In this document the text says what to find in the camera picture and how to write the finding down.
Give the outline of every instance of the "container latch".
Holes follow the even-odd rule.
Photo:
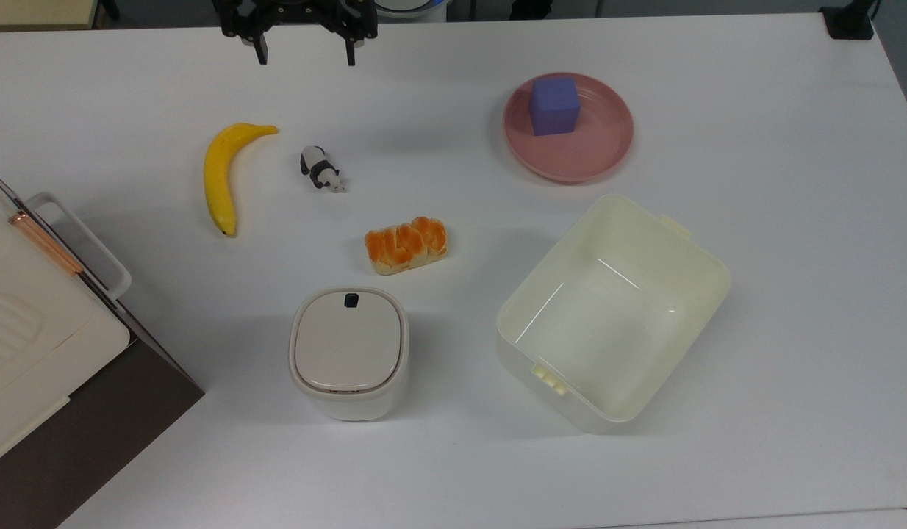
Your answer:
[[[535,364],[533,368],[531,368],[531,372],[533,375],[538,376],[538,379],[545,382],[548,387],[554,389],[554,392],[558,395],[564,396],[564,394],[567,394],[568,385],[565,384],[565,382],[561,382],[557,376],[552,375],[548,369],[545,369],[540,364]]]

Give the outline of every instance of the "pink plate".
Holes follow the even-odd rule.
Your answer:
[[[578,87],[581,114],[574,132],[535,135],[528,100],[531,82],[570,76]],[[615,167],[633,141],[633,117],[624,100],[607,84],[579,73],[547,73],[516,90],[503,112],[506,141],[525,167],[563,184],[588,181]]]

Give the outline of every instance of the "container lid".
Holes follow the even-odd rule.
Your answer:
[[[300,316],[293,365],[310,388],[365,392],[386,383],[401,358],[401,318],[375,292],[327,292]]]

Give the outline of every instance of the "container handle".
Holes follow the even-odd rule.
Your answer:
[[[95,235],[87,226],[85,226],[84,222],[82,222],[80,218],[78,218],[78,215],[75,215],[74,212],[68,209],[65,204],[61,204],[61,201],[58,201],[58,198],[54,197],[54,195],[51,193],[39,193],[26,201],[26,207],[30,208],[31,211],[35,211],[45,204],[57,205],[58,209],[60,209],[62,213],[67,215],[68,218],[70,218],[71,222],[74,222],[75,227],[77,227],[78,230],[80,230],[81,233],[84,234],[85,237],[87,237],[87,240],[90,241],[91,244],[94,244],[95,247],[98,248],[98,251],[101,252],[101,255],[104,255],[104,257],[107,258],[108,261],[110,261],[112,267],[117,270],[120,278],[118,278],[117,281],[114,281],[110,288],[104,289],[104,294],[107,295],[107,297],[110,298],[111,301],[116,301],[117,298],[120,298],[125,292],[127,292],[127,289],[130,288],[132,281],[130,272],[127,271],[127,267],[124,267],[122,262],[118,261],[118,259],[114,257],[114,254],[110,250],[107,250],[107,247],[105,247],[104,243],[101,243],[101,240],[97,238],[97,235]]]
[[[545,382],[545,385],[554,389],[554,392],[558,395],[564,396],[564,394],[567,394],[568,385],[565,382],[561,382],[558,376],[552,375],[551,371],[545,369],[541,364],[535,364],[531,368],[531,374],[538,376],[539,381]]]

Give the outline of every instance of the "copper handle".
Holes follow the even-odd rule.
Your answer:
[[[68,274],[68,276],[74,277],[85,271],[81,266],[81,262],[78,262],[77,259],[71,257],[71,254],[65,251],[64,248],[61,248],[61,245],[51,238],[51,235],[47,234],[39,224],[36,224],[36,221],[32,220],[32,217],[29,215],[21,212],[17,215],[13,215],[13,217],[10,218],[10,224],[19,228],[19,230],[23,232],[23,235],[26,235],[26,238],[32,241],[32,244],[45,252],[45,255],[58,265],[62,271]]]

